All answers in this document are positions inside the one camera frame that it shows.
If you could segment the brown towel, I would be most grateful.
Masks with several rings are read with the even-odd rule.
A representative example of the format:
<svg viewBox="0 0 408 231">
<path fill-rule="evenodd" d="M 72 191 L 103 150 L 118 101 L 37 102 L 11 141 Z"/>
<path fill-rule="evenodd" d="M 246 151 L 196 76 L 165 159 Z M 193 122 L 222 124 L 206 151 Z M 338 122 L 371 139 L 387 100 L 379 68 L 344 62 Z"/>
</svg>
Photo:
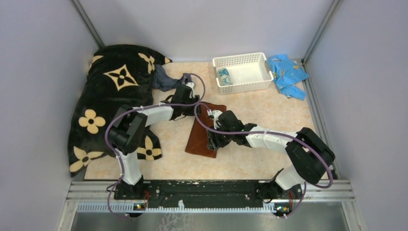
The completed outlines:
<svg viewBox="0 0 408 231">
<path fill-rule="evenodd" d="M 200 113 L 199 119 L 208 127 L 213 126 L 213 120 L 208 117 L 206 108 L 203 105 L 199 106 Z M 208 135 L 207 130 L 197 121 L 194 120 L 190 136 L 185 148 L 185 152 L 188 154 L 199 155 L 208 158 L 216 158 L 217 151 L 213 151 L 207 148 Z"/>
</svg>

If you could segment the teal rabbit pattern towel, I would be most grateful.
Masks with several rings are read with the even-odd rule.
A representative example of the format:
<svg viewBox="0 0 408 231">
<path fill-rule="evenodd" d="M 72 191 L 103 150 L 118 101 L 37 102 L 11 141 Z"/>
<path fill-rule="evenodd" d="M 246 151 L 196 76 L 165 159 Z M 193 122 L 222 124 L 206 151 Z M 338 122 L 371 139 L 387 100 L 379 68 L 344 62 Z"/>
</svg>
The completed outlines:
<svg viewBox="0 0 408 231">
<path fill-rule="evenodd" d="M 227 68 L 219 68 L 217 70 L 218 76 L 219 76 L 219 82 L 221 86 L 230 86 L 233 84 L 230 73 Z"/>
</svg>

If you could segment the white plastic basket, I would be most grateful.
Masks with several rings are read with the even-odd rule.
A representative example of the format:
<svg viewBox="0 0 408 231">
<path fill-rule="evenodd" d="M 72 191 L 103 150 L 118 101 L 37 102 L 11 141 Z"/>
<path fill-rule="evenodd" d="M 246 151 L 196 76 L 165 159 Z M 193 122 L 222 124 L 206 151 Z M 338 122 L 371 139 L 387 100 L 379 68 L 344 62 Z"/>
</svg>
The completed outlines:
<svg viewBox="0 0 408 231">
<path fill-rule="evenodd" d="M 262 52 L 216 57 L 212 60 L 219 94 L 227 95 L 269 88 L 273 81 L 272 71 Z M 233 82 L 221 86 L 217 70 L 227 68 Z"/>
</svg>

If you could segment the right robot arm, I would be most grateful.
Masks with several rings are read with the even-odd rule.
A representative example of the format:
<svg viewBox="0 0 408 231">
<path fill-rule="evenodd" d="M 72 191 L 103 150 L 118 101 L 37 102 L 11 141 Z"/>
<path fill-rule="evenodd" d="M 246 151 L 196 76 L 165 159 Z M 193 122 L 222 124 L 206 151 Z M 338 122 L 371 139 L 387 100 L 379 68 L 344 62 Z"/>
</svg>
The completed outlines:
<svg viewBox="0 0 408 231">
<path fill-rule="evenodd" d="M 262 183 L 262 200 L 284 198 L 290 189 L 302 183 L 318 184 L 335 160 L 334 152 L 310 128 L 298 132 L 278 132 L 257 124 L 243 124 L 231 111 L 207 110 L 213 126 L 207 130 L 208 149 L 218 150 L 234 142 L 249 148 L 263 148 L 286 154 L 291 165 L 268 182 Z"/>
</svg>

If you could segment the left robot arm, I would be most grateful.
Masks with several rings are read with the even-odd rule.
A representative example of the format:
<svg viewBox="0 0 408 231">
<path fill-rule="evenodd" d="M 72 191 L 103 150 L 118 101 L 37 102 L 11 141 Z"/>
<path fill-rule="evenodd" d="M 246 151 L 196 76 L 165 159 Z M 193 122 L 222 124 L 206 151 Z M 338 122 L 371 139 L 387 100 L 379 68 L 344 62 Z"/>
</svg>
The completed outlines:
<svg viewBox="0 0 408 231">
<path fill-rule="evenodd" d="M 137 149 L 144 145 L 146 127 L 192 116 L 200 97 L 194 92 L 195 84 L 188 82 L 176 88 L 167 100 L 146 107 L 121 106 L 105 131 L 105 141 L 114 151 L 121 167 L 119 183 L 115 187 L 116 200 L 142 199 L 146 186 L 140 170 Z"/>
</svg>

